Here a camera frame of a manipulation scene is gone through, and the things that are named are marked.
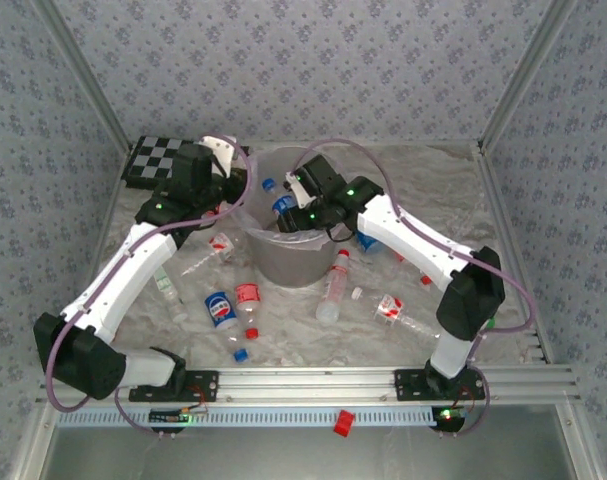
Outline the translucent grey plastic bin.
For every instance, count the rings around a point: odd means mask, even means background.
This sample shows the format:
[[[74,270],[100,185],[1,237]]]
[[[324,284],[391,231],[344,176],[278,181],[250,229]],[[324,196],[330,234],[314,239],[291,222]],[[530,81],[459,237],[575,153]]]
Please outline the translucent grey plastic bin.
[[[299,288],[324,278],[338,250],[348,247],[347,229],[345,235],[346,237],[339,239],[337,243],[331,241],[317,251],[269,247],[252,241],[247,234],[246,239],[254,265],[265,278],[279,286]]]

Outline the crushed blue label bottle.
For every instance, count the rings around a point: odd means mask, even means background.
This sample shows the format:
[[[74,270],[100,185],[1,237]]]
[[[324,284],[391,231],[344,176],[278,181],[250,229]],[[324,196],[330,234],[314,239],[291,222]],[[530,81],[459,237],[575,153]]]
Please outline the crushed blue label bottle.
[[[367,255],[377,254],[384,249],[384,245],[381,242],[360,231],[356,232],[356,240],[360,250]]]

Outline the twisted clear bottle red-white label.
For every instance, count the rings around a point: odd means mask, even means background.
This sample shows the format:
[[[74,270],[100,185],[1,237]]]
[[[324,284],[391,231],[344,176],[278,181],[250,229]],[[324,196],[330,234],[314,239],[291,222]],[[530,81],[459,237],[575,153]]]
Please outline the twisted clear bottle red-white label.
[[[183,246],[180,274],[187,276],[224,264],[230,260],[234,251],[235,243],[225,233],[218,233],[208,241],[198,241]]]

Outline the white translucent bottle red cap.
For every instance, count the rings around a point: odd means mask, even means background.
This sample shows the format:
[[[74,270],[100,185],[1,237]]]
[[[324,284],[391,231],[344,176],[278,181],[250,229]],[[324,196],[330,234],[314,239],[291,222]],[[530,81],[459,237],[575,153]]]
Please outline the white translucent bottle red cap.
[[[347,285],[349,260],[349,251],[340,249],[326,276],[324,292],[315,312],[316,319],[324,324],[335,323],[339,318]]]

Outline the red label bottle red cap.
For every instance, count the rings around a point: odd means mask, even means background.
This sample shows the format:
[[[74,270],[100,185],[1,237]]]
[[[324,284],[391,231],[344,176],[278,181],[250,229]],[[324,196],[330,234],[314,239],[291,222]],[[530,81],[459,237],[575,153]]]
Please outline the red label bottle red cap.
[[[243,282],[235,287],[236,312],[245,330],[247,339],[259,337],[258,318],[261,311],[261,296],[256,282]]]

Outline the blue label bottle blue cap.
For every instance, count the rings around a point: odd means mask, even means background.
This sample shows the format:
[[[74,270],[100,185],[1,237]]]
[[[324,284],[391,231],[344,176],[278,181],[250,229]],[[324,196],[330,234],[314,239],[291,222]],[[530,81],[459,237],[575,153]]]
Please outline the blue label bottle blue cap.
[[[248,361],[249,353],[244,343],[245,331],[227,294],[223,291],[214,292],[205,298],[204,305],[217,336],[234,361]]]

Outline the clear bottle green label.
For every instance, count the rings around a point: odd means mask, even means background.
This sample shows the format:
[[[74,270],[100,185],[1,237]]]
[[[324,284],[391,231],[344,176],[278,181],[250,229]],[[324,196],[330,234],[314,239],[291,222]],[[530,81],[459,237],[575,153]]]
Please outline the clear bottle green label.
[[[159,267],[155,271],[153,278],[158,291],[164,298],[172,321],[177,323],[185,321],[188,318],[186,307],[165,269]]]

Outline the red-white label bottle white cap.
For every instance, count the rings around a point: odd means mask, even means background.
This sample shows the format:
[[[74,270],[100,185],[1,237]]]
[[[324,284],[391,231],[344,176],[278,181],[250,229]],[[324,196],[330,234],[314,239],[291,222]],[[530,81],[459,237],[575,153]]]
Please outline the red-white label bottle white cap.
[[[394,295],[354,287],[350,300],[367,317],[386,328],[406,331],[423,338],[438,339],[440,336],[439,329],[411,317],[405,302]]]

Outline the pink plastic bin liner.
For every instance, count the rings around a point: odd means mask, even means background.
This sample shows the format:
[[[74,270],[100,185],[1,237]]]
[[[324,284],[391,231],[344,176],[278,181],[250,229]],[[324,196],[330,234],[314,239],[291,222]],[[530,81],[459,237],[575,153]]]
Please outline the pink plastic bin liner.
[[[337,172],[347,176],[339,161],[319,149],[307,151],[301,146],[285,146],[251,150],[248,160],[252,186],[243,205],[232,213],[232,218],[252,241],[269,247],[289,248],[295,251],[317,251],[331,241],[337,243],[339,239],[346,237],[346,229],[342,225],[332,228],[331,235],[325,230],[281,233],[277,229],[277,216],[271,207],[278,197],[286,194],[283,186],[285,174],[292,169],[299,158],[302,158],[299,163],[299,166],[302,166],[316,155],[323,155]],[[277,184],[275,195],[267,194],[262,189],[262,181],[267,178],[273,178]]]

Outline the black and grey checkerboard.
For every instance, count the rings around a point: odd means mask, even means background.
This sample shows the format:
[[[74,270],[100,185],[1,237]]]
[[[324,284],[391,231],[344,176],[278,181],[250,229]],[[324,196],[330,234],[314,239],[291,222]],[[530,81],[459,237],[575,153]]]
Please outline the black and grey checkerboard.
[[[197,144],[195,140],[182,140],[175,138],[142,136],[133,147],[122,174],[126,186],[129,188],[152,190],[160,186],[171,177],[172,163],[178,149],[188,144]],[[229,140],[232,136],[214,136]],[[246,169],[241,155],[249,153],[249,149],[235,142],[231,142],[237,152],[232,168]]]

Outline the small red plastic block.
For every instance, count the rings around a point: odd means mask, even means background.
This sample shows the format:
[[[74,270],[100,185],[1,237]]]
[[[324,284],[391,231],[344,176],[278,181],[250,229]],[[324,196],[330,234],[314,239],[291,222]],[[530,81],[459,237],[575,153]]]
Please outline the small red plastic block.
[[[354,421],[354,413],[347,410],[341,410],[338,413],[336,422],[334,424],[334,432],[344,438],[347,438],[350,434]]]

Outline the aluminium left frame post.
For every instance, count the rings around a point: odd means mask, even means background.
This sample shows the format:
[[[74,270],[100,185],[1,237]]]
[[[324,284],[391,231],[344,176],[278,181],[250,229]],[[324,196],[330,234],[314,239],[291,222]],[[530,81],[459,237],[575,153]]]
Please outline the aluminium left frame post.
[[[64,57],[108,137],[120,152],[127,153],[129,142],[124,129],[54,0],[30,0],[30,3]]]

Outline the aluminium frame post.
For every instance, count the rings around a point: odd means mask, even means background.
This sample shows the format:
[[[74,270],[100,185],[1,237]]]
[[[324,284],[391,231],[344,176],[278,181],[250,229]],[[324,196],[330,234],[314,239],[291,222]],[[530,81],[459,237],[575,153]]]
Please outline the aluminium frame post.
[[[30,3],[64,57],[108,137],[120,152],[127,153],[129,142],[124,129],[54,0],[30,0]]]
[[[550,0],[479,139],[483,154],[489,154],[497,145],[577,4],[578,0]]]

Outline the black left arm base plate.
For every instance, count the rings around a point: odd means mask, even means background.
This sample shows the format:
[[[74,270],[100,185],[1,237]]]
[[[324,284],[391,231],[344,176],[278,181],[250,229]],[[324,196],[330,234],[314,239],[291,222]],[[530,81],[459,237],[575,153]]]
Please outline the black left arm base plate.
[[[181,370],[173,373],[163,386],[144,385],[131,389],[128,400],[134,403],[214,402],[218,385],[218,371]]]

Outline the aluminium right frame post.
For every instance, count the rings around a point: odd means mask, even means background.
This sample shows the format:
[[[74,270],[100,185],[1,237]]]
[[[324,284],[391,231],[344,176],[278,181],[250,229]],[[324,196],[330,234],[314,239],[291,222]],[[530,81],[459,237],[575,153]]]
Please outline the aluminium right frame post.
[[[489,154],[497,145],[577,4],[578,0],[550,0],[479,139],[483,154]]]

